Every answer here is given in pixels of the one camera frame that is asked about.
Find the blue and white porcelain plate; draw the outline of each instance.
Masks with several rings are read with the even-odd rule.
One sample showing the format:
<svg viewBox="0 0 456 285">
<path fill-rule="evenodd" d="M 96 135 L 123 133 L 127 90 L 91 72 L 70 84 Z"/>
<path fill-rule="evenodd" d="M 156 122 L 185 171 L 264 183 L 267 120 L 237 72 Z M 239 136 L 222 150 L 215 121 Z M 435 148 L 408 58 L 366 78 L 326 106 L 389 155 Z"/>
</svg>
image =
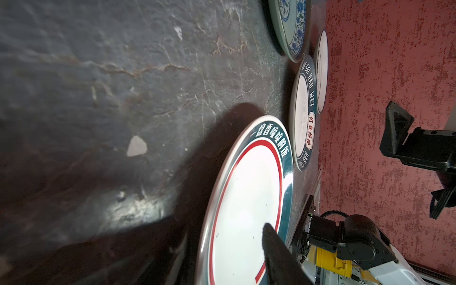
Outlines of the blue and white porcelain plate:
<svg viewBox="0 0 456 285">
<path fill-rule="evenodd" d="M 311 0 L 269 0 L 269 9 L 282 49 L 299 62 L 309 43 Z"/>
</svg>

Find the plate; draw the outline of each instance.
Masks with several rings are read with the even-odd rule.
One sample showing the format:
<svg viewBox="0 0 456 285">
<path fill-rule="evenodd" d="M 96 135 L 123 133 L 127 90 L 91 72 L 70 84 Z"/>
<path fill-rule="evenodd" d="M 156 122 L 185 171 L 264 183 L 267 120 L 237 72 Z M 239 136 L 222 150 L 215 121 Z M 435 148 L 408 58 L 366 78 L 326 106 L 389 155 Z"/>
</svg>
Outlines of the plate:
<svg viewBox="0 0 456 285">
<path fill-rule="evenodd" d="M 311 0 L 269 0 L 269 10 L 280 46 L 299 62 L 310 38 Z"/>
<path fill-rule="evenodd" d="M 316 90 L 318 101 L 318 112 L 323 111 L 326 100 L 326 88 L 328 85 L 328 37 L 323 30 L 315 47 L 315 67 L 316 67 Z"/>
<path fill-rule="evenodd" d="M 219 172 L 204 218 L 195 283 L 267 284 L 262 230 L 285 242 L 293 194 L 293 158 L 279 119 L 263 116 L 238 137 Z"/>
<path fill-rule="evenodd" d="M 290 135 L 293 156 L 300 171 L 309 165 L 312 155 L 316 112 L 317 89 L 315 65 L 311 56 L 302 61 L 296 75 L 290 103 Z"/>
</svg>

